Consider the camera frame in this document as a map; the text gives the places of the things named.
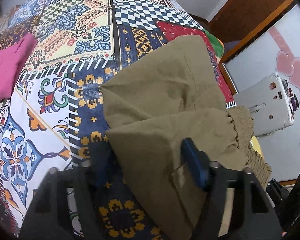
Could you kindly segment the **olive khaki pants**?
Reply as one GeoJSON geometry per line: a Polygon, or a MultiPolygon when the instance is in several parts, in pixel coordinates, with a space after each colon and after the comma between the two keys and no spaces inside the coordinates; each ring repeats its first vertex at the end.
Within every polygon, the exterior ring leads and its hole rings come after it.
{"type": "Polygon", "coordinates": [[[271,167],[251,146],[253,119],[245,107],[226,108],[201,36],[178,36],[101,90],[125,181],[170,239],[191,237],[205,200],[181,159],[183,139],[226,168],[251,168],[266,187],[271,167]]]}

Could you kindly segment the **pink folded garment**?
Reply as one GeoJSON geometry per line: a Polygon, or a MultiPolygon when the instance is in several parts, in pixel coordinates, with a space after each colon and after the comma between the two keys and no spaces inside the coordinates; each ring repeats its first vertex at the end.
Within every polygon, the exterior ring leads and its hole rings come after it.
{"type": "Polygon", "coordinates": [[[0,50],[0,100],[11,97],[18,76],[36,44],[37,39],[28,33],[16,44],[0,50]]]}

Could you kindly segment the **wardrobe sliding door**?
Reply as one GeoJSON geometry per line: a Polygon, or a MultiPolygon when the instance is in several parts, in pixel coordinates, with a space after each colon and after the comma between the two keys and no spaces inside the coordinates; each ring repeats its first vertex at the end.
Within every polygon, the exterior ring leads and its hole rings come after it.
{"type": "Polygon", "coordinates": [[[300,6],[292,7],[256,41],[225,65],[249,109],[254,135],[271,177],[294,180],[300,173],[300,6]]]}

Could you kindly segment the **colourful fleece blanket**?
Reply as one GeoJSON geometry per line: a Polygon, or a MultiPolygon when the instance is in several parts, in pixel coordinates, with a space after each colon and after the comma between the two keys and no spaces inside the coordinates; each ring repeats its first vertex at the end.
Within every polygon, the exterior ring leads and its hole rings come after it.
{"type": "Polygon", "coordinates": [[[215,37],[214,35],[212,35],[210,32],[208,32],[206,29],[204,29],[205,34],[207,35],[216,56],[221,59],[222,56],[224,55],[224,44],[222,43],[222,41],[220,41],[217,37],[215,37]]]}

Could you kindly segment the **patchwork patterned bedspread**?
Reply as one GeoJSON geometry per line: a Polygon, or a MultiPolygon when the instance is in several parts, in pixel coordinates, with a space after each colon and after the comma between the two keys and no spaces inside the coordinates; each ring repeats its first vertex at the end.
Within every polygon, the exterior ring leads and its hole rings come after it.
{"type": "Polygon", "coordinates": [[[0,227],[18,237],[47,171],[68,170],[107,140],[100,86],[180,35],[200,35],[226,106],[220,59],[176,0],[27,0],[0,18],[0,50],[37,39],[10,98],[0,100],[0,227]]]}

